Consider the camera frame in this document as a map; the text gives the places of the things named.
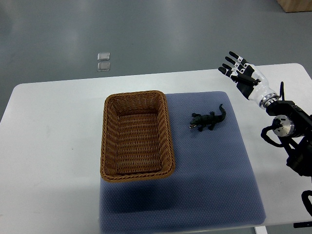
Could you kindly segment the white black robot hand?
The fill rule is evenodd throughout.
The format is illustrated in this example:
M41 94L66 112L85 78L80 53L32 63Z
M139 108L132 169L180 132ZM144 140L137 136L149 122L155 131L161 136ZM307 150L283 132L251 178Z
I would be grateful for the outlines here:
M277 93L269 87L269 82L260 70L245 58L230 51L218 70L236 83L237 89L247 99L254 101L260 108L266 109L278 100Z

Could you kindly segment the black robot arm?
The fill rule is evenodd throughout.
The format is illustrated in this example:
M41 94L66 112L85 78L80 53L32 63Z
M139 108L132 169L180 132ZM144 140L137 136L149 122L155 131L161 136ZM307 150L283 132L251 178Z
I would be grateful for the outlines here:
M312 176L312 116L293 101L285 100L284 82L280 95L264 102L272 124L265 127L261 137L272 146L284 148L286 165L300 176Z

